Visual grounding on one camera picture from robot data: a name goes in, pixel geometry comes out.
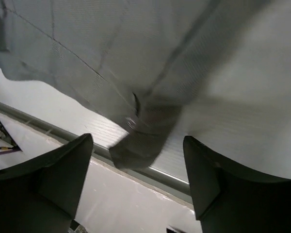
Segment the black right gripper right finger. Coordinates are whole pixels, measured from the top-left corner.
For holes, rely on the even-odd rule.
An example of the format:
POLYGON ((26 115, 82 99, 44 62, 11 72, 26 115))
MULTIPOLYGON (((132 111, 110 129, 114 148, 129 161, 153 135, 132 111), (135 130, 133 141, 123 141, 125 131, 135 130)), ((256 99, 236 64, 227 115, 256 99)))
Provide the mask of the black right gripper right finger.
POLYGON ((183 140, 195 218, 205 233, 291 233, 291 180, 183 140))

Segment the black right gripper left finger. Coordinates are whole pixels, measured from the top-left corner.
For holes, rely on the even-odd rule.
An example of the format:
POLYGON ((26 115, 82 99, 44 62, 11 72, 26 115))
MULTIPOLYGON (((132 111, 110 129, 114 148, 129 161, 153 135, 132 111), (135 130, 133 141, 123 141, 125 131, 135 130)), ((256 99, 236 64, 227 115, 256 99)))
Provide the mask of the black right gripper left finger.
POLYGON ((75 219, 93 152, 83 134, 0 170, 0 233, 66 233, 75 219))

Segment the grey fabric skirt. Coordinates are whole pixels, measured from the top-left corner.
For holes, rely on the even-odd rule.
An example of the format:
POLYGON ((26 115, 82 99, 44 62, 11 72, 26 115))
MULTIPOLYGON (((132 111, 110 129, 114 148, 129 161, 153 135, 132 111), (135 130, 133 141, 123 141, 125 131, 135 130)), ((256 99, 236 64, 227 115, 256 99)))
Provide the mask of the grey fabric skirt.
POLYGON ((291 157, 291 0, 0 0, 0 69, 118 124, 118 168, 175 125, 230 158, 291 157))

